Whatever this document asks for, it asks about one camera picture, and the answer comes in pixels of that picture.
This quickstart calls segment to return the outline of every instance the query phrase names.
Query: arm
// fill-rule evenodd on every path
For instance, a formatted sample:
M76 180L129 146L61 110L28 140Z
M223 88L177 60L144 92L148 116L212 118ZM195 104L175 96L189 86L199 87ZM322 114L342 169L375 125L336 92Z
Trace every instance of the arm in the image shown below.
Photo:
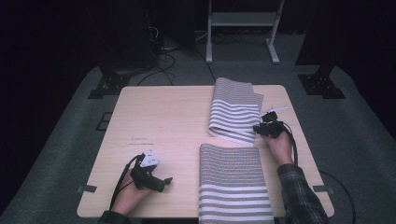
M278 164L287 223L329 223L317 195L309 188L303 170L293 164L291 142L283 132L278 138L263 136Z
M132 182L131 170L126 174L116 201L110 211L105 211L98 224L129 224L127 215L143 201L153 190L137 189Z

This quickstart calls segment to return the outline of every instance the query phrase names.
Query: gray carpet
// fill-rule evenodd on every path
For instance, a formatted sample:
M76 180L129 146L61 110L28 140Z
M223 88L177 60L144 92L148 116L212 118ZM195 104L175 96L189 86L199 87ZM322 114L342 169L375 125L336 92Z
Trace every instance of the gray carpet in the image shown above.
M337 177L348 189L356 207L356 223L395 223L396 142L358 93L352 79L341 69L331 79L346 99L325 100L307 96L298 74L314 73L316 66L294 66L303 35L278 35L276 49L281 64L273 65L260 35L244 35L231 45L214 45L210 68L215 77L227 77L252 84L283 85L302 125L319 170ZM205 44L197 51L205 55ZM203 58L193 50L170 53L175 65L167 70L174 85L214 85ZM161 56L166 67L172 58ZM132 77L136 85L155 69ZM111 112L117 96L87 99L101 73L94 68L86 76L64 111L47 144L25 179L18 194L0 218L0 223L95 223L97 218L77 215L86 184L105 132L96 125L105 112ZM170 85L164 73L147 78L141 85ZM331 223L351 223L352 210L341 186L323 175L331 195L335 215Z

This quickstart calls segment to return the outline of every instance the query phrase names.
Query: folded cloth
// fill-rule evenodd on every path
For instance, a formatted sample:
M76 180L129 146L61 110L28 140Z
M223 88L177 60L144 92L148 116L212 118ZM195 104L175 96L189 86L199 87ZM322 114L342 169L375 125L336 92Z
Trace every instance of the folded cloth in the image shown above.
M253 126L261 121L263 96L250 83L225 77L216 79L209 119L209 133L247 147L254 146Z
M256 147L200 148L199 223L274 223Z

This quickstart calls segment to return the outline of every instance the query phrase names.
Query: plaid sleeve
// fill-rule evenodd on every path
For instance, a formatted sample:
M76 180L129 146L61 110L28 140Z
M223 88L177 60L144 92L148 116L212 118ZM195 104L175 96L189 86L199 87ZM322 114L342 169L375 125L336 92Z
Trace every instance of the plaid sleeve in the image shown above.
M329 223L318 196L309 188L300 167L284 164L277 169L277 174L282 185L287 223Z

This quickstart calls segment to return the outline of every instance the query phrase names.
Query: hand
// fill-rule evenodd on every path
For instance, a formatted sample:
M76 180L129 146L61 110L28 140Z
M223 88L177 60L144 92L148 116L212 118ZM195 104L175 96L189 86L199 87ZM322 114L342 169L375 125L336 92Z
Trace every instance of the hand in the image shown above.
M129 170L122 181L121 188L127 186L119 192L111 211L127 216L143 199L154 191L146 188L138 189L134 183L131 183L132 181L131 170Z
M291 141L287 133L282 132L278 138L263 136L268 143L271 154L279 165L293 163L291 159Z

